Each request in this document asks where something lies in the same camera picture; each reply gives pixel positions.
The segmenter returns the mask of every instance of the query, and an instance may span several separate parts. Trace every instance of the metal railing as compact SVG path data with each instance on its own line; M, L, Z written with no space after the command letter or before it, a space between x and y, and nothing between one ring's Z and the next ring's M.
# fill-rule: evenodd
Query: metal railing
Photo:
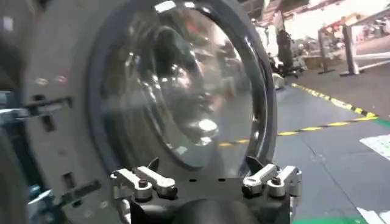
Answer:
M354 42L354 36L353 36L353 27L354 26L359 26L359 25L367 24L369 22L373 22L376 19L382 18L382 17L387 16L389 14L390 14L390 7L386 8L383 11L380 11L374 15L368 16L365 19L361 19L361 20L357 21L356 23L351 24L349 26L343 25L342 34L344 36L344 44L346 46L346 59L347 59L347 64L348 64L348 71L340 74L340 76L357 75L357 74L360 74L361 72L363 72L367 68L372 68L374 66L384 64L384 62L382 62L382 63L377 63L375 65L359 67L358 60L390 59L390 52L357 55L355 42Z

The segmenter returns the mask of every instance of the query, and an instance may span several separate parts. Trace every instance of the person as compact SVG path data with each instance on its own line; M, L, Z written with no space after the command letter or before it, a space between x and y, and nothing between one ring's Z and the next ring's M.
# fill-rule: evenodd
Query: person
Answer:
M293 65L290 34L282 29L277 34L276 39L278 44L278 58L281 62L283 62L285 69L288 69Z

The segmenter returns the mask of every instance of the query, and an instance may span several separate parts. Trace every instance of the floor marking tape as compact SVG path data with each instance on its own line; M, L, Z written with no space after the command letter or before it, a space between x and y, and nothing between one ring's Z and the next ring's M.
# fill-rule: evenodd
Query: floor marking tape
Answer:
M390 160L390 135L363 138L360 142Z
M376 120L378 118L379 117L359 117L359 118L356 118L356 119L350 120L350 121L333 122L333 123L329 123L329 124L325 124L325 125L305 127L305 128L298 129L296 131L283 131L283 132L279 132L278 136L291 136L291 135L296 135L296 134L301 133L301 132L318 131L318 130L322 130L322 129L329 128L329 127L340 127L340 126L345 126L345 125L349 125L349 124L356 123L356 122L372 121L372 120ZM242 138L242 139L232 141L232 142L221 142L221 143L219 143L219 146L220 147L231 147L233 145L245 144L248 142L249 142L248 138Z
M368 224L386 224L374 211L366 211L362 208L356 208Z
M300 85L295 84L295 83L292 83L291 86L295 87L295 88L300 88L300 89L306 91L307 93L309 93L309 94L311 94L311 95L313 95L315 97L324 99L326 101L330 101L331 103L333 103L337 107L340 107L340 108L343 108L343 109L347 109L347 110L351 110L351 111L355 112L356 114L360 114L360 115L363 115L363 116L366 116L366 117L376 117L377 116L374 113L365 111L362 108L355 107L355 106L353 106L350 103L345 103L345 102L343 102L341 100L338 100L338 99L332 98L330 96L327 96L325 94L319 93L319 92L317 92L317 91L315 91L313 89L309 89L309 88L300 86Z

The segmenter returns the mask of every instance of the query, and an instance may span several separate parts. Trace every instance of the metal stand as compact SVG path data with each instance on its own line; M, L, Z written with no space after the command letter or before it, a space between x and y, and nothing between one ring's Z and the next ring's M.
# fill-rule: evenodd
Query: metal stand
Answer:
M353 40L352 40L352 26L342 25L342 34L344 36L344 43L346 45L346 57L348 64L348 71L340 74L341 77L350 76L350 75L358 75L360 72L358 63L353 59L355 55L355 49L353 48Z
M318 72L319 75L334 71L334 69L328 69L328 62L326 58L326 53L324 49L324 40L322 38L322 35L323 35L322 29L318 30L318 42L319 42L319 48L321 50L322 67L324 69L323 71Z

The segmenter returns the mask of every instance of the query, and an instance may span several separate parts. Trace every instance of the green floor marking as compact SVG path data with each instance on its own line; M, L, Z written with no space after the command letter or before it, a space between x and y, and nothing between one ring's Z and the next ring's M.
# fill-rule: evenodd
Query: green floor marking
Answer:
M364 218L329 218L329 219L308 219L293 221L292 224L367 224Z
M383 125L383 126L386 126L386 127L390 128L390 122L387 121L387 120L384 120L382 118L375 119L374 122L377 123L377 124L380 124L380 125Z

